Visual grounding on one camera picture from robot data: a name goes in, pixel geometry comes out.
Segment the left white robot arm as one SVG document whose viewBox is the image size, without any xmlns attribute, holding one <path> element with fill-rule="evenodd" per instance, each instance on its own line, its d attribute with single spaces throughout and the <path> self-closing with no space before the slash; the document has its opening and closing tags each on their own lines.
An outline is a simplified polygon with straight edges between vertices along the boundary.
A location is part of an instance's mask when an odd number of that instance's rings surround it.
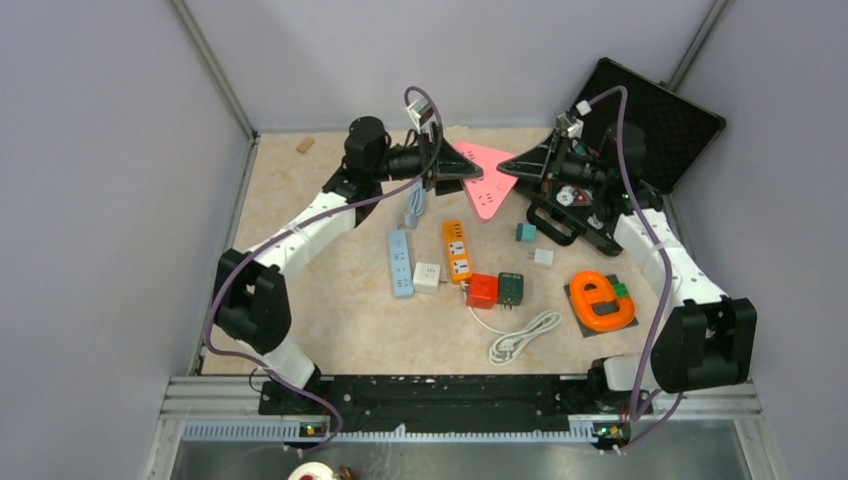
<svg viewBox="0 0 848 480">
<path fill-rule="evenodd" d="M 437 122 L 423 133 L 409 130 L 406 143 L 394 144 L 380 119 L 359 117 L 343 147 L 339 167 L 297 217 L 248 251 L 230 249 L 219 258 L 210 309 L 212 324 L 242 345 L 239 357 L 285 383 L 283 401 L 302 414 L 317 407 L 321 388 L 312 380 L 317 366 L 289 336 L 288 281 L 388 198 L 383 183 L 420 184 L 443 195 L 483 174 Z"/>
</svg>

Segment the pink triangular power strip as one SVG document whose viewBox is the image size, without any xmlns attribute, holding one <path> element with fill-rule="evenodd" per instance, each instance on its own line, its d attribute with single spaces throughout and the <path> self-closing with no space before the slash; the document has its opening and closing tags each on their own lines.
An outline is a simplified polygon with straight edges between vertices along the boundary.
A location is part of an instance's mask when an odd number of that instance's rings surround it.
<svg viewBox="0 0 848 480">
<path fill-rule="evenodd" d="M 470 142 L 458 142 L 455 147 L 483 171 L 482 176 L 465 179 L 462 185 L 477 219 L 488 223 L 517 183 L 516 177 L 498 169 L 501 163 L 512 159 L 514 154 Z"/>
</svg>

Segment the orange power strip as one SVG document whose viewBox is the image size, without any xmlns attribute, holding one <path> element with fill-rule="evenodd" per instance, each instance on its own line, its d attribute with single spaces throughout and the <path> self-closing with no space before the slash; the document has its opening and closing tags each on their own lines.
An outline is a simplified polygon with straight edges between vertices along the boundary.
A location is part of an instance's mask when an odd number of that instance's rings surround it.
<svg viewBox="0 0 848 480">
<path fill-rule="evenodd" d="M 441 228 L 450 280 L 459 285 L 473 275 L 464 226 L 460 220 L 449 220 L 443 222 Z"/>
</svg>

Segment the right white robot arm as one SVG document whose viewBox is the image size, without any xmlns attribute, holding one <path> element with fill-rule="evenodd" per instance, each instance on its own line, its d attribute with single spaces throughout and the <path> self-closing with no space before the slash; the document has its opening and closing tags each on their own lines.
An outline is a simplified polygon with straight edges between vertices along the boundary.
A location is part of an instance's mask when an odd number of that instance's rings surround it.
<svg viewBox="0 0 848 480">
<path fill-rule="evenodd" d="M 611 124 L 596 149 L 566 128 L 500 163 L 530 199 L 527 217 L 549 238 L 582 238 L 607 256 L 628 253 L 658 299 L 637 354 L 595 361 L 589 404 L 612 412 L 641 391 L 680 394 L 739 384 L 749 374 L 757 311 L 710 280 L 671 229 L 660 193 L 646 182 L 648 137 Z"/>
</svg>

